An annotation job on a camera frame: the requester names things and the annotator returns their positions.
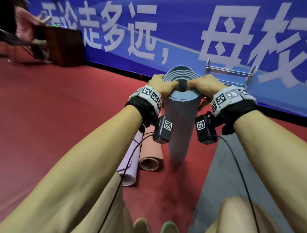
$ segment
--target pink yoga mat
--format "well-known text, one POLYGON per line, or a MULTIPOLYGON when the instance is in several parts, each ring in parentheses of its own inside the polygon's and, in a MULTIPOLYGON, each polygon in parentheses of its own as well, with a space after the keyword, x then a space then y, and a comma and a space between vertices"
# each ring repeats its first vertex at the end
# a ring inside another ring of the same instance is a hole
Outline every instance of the pink yoga mat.
MULTIPOLYGON (((153 132, 155 129, 154 126, 149 126, 145 130, 146 133, 153 132)), ((139 157, 139 166, 140 168, 146 171, 155 171, 158 170, 163 162, 163 154, 161 149, 161 144, 156 143, 152 137, 148 137, 142 142, 141 154, 139 157)))
MULTIPOLYGON (((129 161, 129 158, 130 158, 133 150, 137 146, 138 142, 140 142, 143 139, 143 134, 138 131, 137 134, 135 135, 134 139, 137 142, 132 141, 124 159, 122 160, 122 162, 120 163, 120 165, 117 169, 117 172, 120 175, 124 174, 124 171, 125 171, 125 168, 127 166, 128 161, 129 161)), ((134 185, 134 183, 136 181, 136 175, 137 175, 137 172, 138 172, 138 161, 139 161, 139 157, 140 157, 140 150, 141 149, 138 146, 137 149, 135 150, 130 162, 129 162, 128 169, 126 171, 125 177, 123 178, 123 182, 122 182, 123 186, 134 185)))

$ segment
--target purple yoga mat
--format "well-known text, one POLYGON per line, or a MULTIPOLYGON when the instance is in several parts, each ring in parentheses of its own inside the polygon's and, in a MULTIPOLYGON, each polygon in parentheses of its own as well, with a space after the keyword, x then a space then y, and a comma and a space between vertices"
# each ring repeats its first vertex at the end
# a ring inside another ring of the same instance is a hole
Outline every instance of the purple yoga mat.
MULTIPOLYGON (((117 172, 120 175, 124 174, 124 171, 125 171, 125 168, 127 166, 128 161, 129 161, 129 158, 130 158, 133 150, 137 146, 137 144, 143 139, 143 134, 138 131, 137 134, 135 135, 134 139, 137 142, 132 141, 124 159, 122 160, 122 162, 120 163, 120 165, 117 169, 117 172)), ((140 157, 140 152, 141 152, 141 149, 138 146, 137 149, 135 150, 130 162, 129 162, 129 166, 128 166, 128 169, 126 171, 125 177, 122 180, 123 186, 134 185, 135 180, 136 180, 136 174, 138 172, 138 160, 139 160, 139 157, 140 157)))

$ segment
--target rolled yoga mat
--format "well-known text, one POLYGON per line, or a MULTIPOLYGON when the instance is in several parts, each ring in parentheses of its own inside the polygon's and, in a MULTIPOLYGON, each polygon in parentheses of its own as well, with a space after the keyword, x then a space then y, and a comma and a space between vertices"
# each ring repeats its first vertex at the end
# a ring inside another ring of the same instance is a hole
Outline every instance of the rolled yoga mat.
MULTIPOLYGON (((125 157, 123 158, 122 162, 120 163, 117 172, 120 175, 124 174, 125 168, 128 164, 129 158, 133 152, 133 150, 135 149, 135 147, 137 146, 137 144, 143 139, 143 134, 141 132, 137 132, 137 134, 134 137, 134 140, 136 141, 132 141, 132 143, 130 144, 130 147, 125 155, 125 157)), ((138 160, 140 157, 140 151, 141 148, 140 146, 137 147, 137 149, 135 150, 129 165, 128 165, 128 169, 126 171, 125 177, 122 180, 122 185, 123 186, 131 186, 134 185, 135 181, 136 181, 136 175, 138 172, 138 160)))
MULTIPOLYGON (((153 132, 155 129, 154 126, 149 126, 145 130, 144 137, 150 135, 150 132, 153 132)), ((152 137, 145 139, 142 142, 141 154, 139 158, 138 165, 140 168, 146 171, 156 171, 159 169, 163 162, 163 154, 161 149, 161 144, 156 143, 152 137)))
POLYGON ((164 113, 171 116, 173 121, 168 148, 170 157, 175 161, 183 160, 187 154, 194 121, 203 97, 196 89, 186 91, 186 82, 200 77, 189 67, 180 65, 170 69, 163 78, 164 81, 179 82, 180 91, 173 90, 163 101, 164 113))

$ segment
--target green shoe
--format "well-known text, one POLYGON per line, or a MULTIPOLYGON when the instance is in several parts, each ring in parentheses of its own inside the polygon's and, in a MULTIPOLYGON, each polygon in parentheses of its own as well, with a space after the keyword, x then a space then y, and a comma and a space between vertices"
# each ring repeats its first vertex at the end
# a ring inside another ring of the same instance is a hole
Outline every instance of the green shoe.
POLYGON ((168 221, 163 224, 161 233, 179 233, 175 223, 168 221))
POLYGON ((133 224, 134 233, 150 233, 148 223, 145 218, 139 218, 133 224))

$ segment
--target hand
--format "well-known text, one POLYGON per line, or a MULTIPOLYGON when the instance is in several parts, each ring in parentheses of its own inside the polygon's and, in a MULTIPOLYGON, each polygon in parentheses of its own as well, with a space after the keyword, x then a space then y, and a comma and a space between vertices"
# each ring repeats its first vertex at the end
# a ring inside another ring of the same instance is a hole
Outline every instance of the hand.
POLYGON ((178 81, 164 82, 163 77, 163 74, 155 74, 148 82, 149 86, 155 88, 161 94, 162 100, 167 97, 174 89, 179 87, 178 81))
POLYGON ((205 100, 199 106, 199 111, 211 103, 213 96, 218 93, 220 90, 226 88, 227 86, 221 83, 216 77, 212 74, 204 75, 201 78, 192 79, 187 81, 187 90, 191 88, 196 88, 200 93, 205 96, 205 100))

